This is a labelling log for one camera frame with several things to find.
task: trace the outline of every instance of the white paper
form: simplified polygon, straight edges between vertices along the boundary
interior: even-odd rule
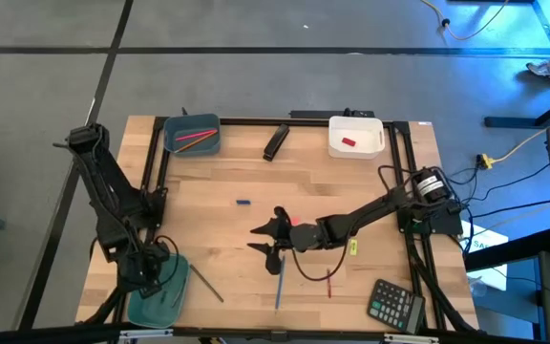
[[[470,223],[467,223],[466,221],[462,221],[462,228],[464,229],[464,237],[467,238],[468,236],[470,236]],[[485,228],[475,225],[475,233],[479,233],[483,229]],[[462,244],[462,246],[465,247],[466,242],[467,241],[463,241],[460,244]],[[474,252],[483,248],[500,245],[507,242],[508,242],[507,236],[498,234],[492,230],[487,230],[484,233],[481,233],[480,235],[473,238],[473,242],[470,246],[470,251]],[[507,268],[506,264],[501,265],[499,267],[494,267],[494,269],[497,269],[498,271],[502,272],[504,276],[506,276],[506,268]],[[471,277],[471,278],[480,278],[480,280],[483,283],[485,283],[490,287],[506,291],[506,278],[491,268],[468,272],[467,274],[468,274],[468,277]]]

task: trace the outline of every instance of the yellow cable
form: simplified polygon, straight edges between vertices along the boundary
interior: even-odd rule
[[[431,7],[431,8],[435,11],[435,12],[436,12],[436,15],[438,15],[438,21],[440,21],[440,22],[442,23],[442,21],[445,19],[445,16],[443,15],[443,12],[440,11],[440,10],[438,9],[437,6],[435,6],[434,4],[432,4],[432,3],[431,3],[430,1],[428,1],[428,0],[420,0],[420,1],[421,1],[422,3],[428,5],[429,7]],[[497,15],[500,14],[500,12],[501,12],[502,10],[504,10],[504,8],[506,7],[506,5],[508,5],[508,2],[509,2],[509,1],[510,1],[510,0],[505,0],[505,1],[504,1],[504,4],[502,4],[502,7],[500,7],[500,9],[497,10],[496,14],[494,14],[494,16],[492,17],[492,19],[490,19],[487,23],[485,23],[485,25],[483,25],[483,27],[480,28],[477,32],[475,32],[475,33],[473,33],[473,34],[471,34],[471,35],[469,35],[469,36],[466,36],[466,37],[458,37],[458,36],[451,30],[451,28],[449,27],[449,24],[445,24],[445,29],[447,29],[447,31],[449,32],[449,34],[450,34],[453,38],[455,38],[455,39],[457,39],[457,40],[460,40],[460,41],[461,41],[461,40],[470,39],[470,38],[472,38],[472,37],[478,35],[478,34],[479,34],[480,32],[482,32],[483,30],[485,30],[485,28],[487,28],[487,26],[488,26],[492,21],[494,21],[494,19],[496,19]]]
[[[490,159],[490,163],[491,164],[494,164],[496,162],[501,162],[501,161],[505,161],[506,159],[508,159],[510,156],[512,156],[515,152],[517,152],[518,149],[521,148],[521,146],[527,142],[529,142],[531,139],[537,137],[538,135],[544,133],[545,131],[547,131],[548,129],[550,129],[550,125],[544,129],[541,129],[539,130],[536,134],[532,135],[531,137],[525,139],[522,143],[516,145],[515,147],[513,147],[513,149],[511,149],[508,153],[506,153],[505,156],[503,156],[502,158],[498,158],[498,159],[491,159],[491,158],[488,158]]]

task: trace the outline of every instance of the calculator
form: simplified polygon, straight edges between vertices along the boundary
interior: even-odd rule
[[[403,333],[416,334],[424,318],[426,300],[395,284],[377,280],[367,313]]]

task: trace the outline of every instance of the concrete floor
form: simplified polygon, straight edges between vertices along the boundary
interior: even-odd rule
[[[123,3],[0,0],[0,45],[109,46]],[[479,27],[497,10],[435,3],[458,32]],[[443,38],[436,25],[432,10],[419,1],[144,0],[134,4],[121,45],[550,48],[529,5],[510,5],[485,33],[465,42]],[[293,109],[371,109],[381,119],[432,121],[443,166],[454,172],[471,166],[477,153],[498,156],[533,133],[481,124],[485,116],[535,117],[550,108],[550,82],[523,71],[533,60],[538,59],[526,54],[119,55],[98,121],[110,129],[117,152],[129,115],[177,116],[181,106],[191,113],[239,117],[283,117]],[[84,123],[104,61],[104,54],[0,55],[0,217],[8,221],[0,231],[0,331],[14,326],[69,168],[67,153],[51,143]],[[506,163],[481,173],[477,195],[544,166],[543,142],[533,140]],[[546,199],[548,171],[494,192],[472,210]],[[489,226],[512,214],[477,222]],[[36,326],[73,323],[94,225],[80,183]],[[517,238],[548,227],[547,211],[497,231]],[[528,269],[511,267],[509,274],[526,275]]]

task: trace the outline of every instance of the blue pen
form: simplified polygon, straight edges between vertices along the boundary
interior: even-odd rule
[[[282,271],[279,273],[279,286],[277,287],[277,300],[275,300],[275,310],[279,309],[282,301],[282,288],[284,287],[284,271],[286,270],[286,257],[282,258]]]

